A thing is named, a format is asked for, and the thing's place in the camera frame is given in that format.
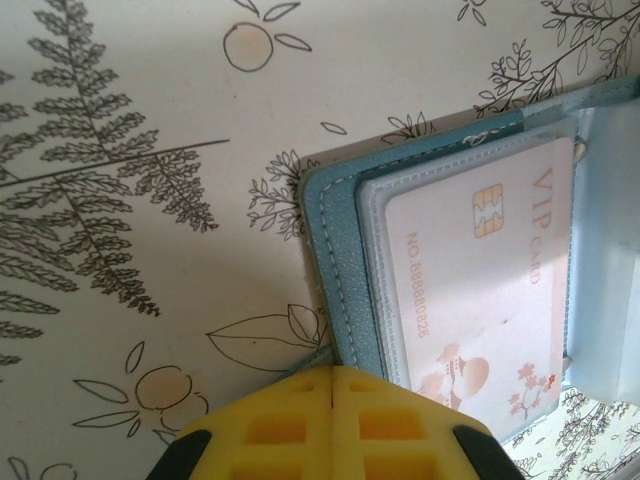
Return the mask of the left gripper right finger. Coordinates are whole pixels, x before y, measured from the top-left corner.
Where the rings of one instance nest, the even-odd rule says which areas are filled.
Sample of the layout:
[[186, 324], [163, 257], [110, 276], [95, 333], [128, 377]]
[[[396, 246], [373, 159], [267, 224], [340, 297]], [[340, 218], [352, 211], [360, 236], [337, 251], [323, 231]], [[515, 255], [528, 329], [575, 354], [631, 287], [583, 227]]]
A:
[[332, 373], [334, 479], [509, 479], [480, 421], [351, 367]]

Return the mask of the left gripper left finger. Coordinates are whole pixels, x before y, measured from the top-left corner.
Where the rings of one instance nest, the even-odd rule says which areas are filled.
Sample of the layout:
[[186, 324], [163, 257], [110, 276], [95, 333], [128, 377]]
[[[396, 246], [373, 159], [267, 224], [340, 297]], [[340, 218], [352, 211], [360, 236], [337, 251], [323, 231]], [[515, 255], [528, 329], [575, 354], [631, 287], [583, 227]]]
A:
[[165, 479], [326, 479], [332, 369], [304, 370], [185, 427]]

